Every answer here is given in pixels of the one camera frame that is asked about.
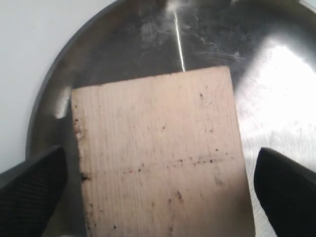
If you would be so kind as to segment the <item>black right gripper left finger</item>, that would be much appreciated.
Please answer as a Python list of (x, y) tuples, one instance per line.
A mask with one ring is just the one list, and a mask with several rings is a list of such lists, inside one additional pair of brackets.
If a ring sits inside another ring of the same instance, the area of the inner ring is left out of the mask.
[(40, 237), (68, 180), (61, 146), (26, 160), (0, 175), (0, 235)]

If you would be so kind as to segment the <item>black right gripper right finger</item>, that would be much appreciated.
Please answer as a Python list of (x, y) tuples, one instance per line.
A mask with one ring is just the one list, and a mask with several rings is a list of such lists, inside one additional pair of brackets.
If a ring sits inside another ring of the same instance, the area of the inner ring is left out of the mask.
[(316, 235), (316, 174), (270, 148), (261, 148), (254, 189), (278, 237)]

